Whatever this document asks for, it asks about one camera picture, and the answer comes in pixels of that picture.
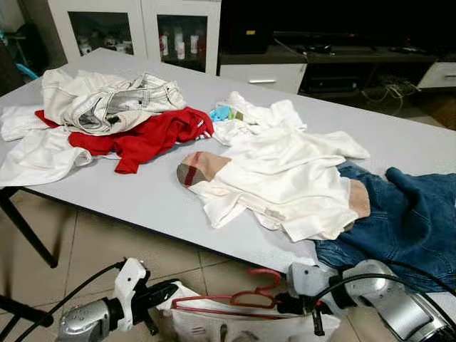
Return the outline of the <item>red sweater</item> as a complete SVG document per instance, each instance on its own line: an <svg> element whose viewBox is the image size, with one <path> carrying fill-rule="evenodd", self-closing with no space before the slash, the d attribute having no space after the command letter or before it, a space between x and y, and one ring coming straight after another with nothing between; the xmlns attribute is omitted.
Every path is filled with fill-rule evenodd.
<svg viewBox="0 0 456 342"><path fill-rule="evenodd" d="M40 111L39 116L46 123L58 126L46 118L45 111ZM71 133L68 141L74 147L86 149L93 157L113 153L120 157L115 172L134 174L139 170L140 164L150 162L174 146L191 140L208 139L212 133L214 127L208 114L186 107L152 116L124 133Z"/></svg>

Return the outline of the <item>small turquoise garment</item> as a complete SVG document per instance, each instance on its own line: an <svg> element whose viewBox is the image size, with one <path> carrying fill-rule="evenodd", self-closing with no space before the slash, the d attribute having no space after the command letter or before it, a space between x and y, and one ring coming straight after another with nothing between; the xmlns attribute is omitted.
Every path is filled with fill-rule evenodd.
<svg viewBox="0 0 456 342"><path fill-rule="evenodd" d="M231 105L218 105L214 110L208 112L208 116L213 123L220 123L226 120L244 120L242 111Z"/></svg>

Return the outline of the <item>white shirt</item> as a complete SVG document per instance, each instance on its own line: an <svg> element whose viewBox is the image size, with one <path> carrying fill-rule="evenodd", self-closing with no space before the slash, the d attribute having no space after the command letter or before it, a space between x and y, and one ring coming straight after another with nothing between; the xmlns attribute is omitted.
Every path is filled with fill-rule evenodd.
<svg viewBox="0 0 456 342"><path fill-rule="evenodd" d="M10 105L0 110L0 139L16 141L0 163L0 187L46 185L92 162L84 147L72 146L71 131L46 123L39 105Z"/></svg>

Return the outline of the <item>cream white t-shirt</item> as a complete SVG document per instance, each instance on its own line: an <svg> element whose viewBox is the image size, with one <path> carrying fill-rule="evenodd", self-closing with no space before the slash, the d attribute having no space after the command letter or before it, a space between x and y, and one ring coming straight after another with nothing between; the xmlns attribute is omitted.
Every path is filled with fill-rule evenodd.
<svg viewBox="0 0 456 342"><path fill-rule="evenodd" d="M213 180L187 188L212 228L250 211L261 226L283 231L292 242L335 240L358 219L338 166L350 157L367 159L369 152L348 133L272 130L220 156L232 161Z"/></svg>

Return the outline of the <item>dark TV stand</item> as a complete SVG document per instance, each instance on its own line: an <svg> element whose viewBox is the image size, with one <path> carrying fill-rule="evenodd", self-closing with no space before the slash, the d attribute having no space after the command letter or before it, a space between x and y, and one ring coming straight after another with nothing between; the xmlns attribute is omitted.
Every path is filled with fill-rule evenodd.
<svg viewBox="0 0 456 342"><path fill-rule="evenodd" d="M436 62L456 62L448 48L418 48L408 37L378 42L354 33L277 31L264 54L225 54L219 50L218 69L224 64L306 64L299 93L322 98L352 98L390 88L411 92L450 90L419 89L417 85Z"/></svg>

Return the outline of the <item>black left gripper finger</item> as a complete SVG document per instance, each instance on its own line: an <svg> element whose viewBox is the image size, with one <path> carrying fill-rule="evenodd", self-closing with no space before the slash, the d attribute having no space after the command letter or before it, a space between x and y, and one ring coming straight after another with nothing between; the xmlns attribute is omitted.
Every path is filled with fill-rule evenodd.
<svg viewBox="0 0 456 342"><path fill-rule="evenodd" d="M150 300L167 300L179 289L179 282L178 279L167 279L153 284L147 288L147 297Z"/></svg>

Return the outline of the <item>white crumpled garment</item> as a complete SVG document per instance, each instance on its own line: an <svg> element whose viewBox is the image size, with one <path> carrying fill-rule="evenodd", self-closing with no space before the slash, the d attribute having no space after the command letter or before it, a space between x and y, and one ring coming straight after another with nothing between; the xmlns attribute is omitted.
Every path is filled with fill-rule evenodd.
<svg viewBox="0 0 456 342"><path fill-rule="evenodd" d="M307 129L292 101L280 100L268 107L261 107L245 100L237 91L232 91L226 100L219 102L212 114L219 120L212 121L212 137L225 146L232 146L272 130Z"/></svg>

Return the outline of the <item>black speaker box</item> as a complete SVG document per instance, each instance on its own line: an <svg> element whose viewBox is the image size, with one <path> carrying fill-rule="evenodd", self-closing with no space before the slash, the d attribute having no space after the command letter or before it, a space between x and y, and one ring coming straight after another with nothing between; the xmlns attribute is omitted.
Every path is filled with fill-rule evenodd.
<svg viewBox="0 0 456 342"><path fill-rule="evenodd" d="M219 49L225 54L264 54L273 39L272 0L222 0Z"/></svg>

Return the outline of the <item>blue denim jacket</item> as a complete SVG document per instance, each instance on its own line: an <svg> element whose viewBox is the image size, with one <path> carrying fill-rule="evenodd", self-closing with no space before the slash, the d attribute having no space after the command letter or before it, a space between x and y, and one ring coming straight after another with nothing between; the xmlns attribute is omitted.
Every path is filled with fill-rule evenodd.
<svg viewBox="0 0 456 342"><path fill-rule="evenodd" d="M384 261L424 292L453 292L456 281L456 175L410 175L388 168L379 176L352 162L340 175L367 188L369 215L335 240L315 242L321 263L345 269Z"/></svg>

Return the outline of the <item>small white drawer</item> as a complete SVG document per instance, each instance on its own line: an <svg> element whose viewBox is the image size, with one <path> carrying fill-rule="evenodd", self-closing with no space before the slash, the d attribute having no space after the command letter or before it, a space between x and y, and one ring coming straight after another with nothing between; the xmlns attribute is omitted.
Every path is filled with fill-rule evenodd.
<svg viewBox="0 0 456 342"><path fill-rule="evenodd" d="M432 64L417 87L419 89L456 87L456 62Z"/></svg>

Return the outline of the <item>white tank top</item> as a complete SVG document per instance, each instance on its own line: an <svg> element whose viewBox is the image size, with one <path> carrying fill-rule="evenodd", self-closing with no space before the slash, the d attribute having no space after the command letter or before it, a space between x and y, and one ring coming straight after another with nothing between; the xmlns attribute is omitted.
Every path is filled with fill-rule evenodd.
<svg viewBox="0 0 456 342"><path fill-rule="evenodd" d="M178 290L156 306L170 319L180 342L329 342L341 319L323 315L323 335L315 333L311 315L289 315L261 307L228 305L176 282Z"/></svg>

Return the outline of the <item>beige garment with plaid cuff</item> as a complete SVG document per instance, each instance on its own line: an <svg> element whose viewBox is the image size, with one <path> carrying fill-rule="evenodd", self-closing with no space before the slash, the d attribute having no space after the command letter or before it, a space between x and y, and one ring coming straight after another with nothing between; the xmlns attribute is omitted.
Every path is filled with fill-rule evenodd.
<svg viewBox="0 0 456 342"><path fill-rule="evenodd" d="M190 188L203 180L213 180L231 161L230 157L222 157L207 151L195 151L178 165L176 178L182 186ZM368 217L371 209L366 186L359 180L341 179L348 189L348 206L356 213L356 218Z"/></svg>

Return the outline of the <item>wide white drawer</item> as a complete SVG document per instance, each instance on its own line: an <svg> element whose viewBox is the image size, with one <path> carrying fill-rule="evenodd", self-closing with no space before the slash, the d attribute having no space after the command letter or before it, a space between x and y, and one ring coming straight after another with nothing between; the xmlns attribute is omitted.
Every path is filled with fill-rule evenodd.
<svg viewBox="0 0 456 342"><path fill-rule="evenodd" d="M306 64L224 64L219 66L219 77L297 94L306 68Z"/></svg>

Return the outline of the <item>light blue white pole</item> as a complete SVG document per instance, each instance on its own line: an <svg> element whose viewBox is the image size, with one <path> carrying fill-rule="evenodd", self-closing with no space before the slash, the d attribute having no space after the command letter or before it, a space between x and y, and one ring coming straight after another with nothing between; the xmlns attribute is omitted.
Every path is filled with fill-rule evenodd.
<svg viewBox="0 0 456 342"><path fill-rule="evenodd" d="M24 64L14 64L16 70L26 79L26 81L35 81L38 78L35 72L33 72L28 66Z"/></svg>

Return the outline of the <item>black table leg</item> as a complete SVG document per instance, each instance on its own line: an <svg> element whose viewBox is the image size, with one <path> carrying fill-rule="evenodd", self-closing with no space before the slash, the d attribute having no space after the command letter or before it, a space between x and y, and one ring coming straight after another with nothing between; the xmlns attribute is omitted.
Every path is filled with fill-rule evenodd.
<svg viewBox="0 0 456 342"><path fill-rule="evenodd" d="M0 210L13 222L13 225L20 234L26 238L33 250L48 264L52 269L58 267L58 257L52 254L48 247L37 237L29 223L20 214L12 201L12 197L20 191L20 187L0 188Z"/></svg>

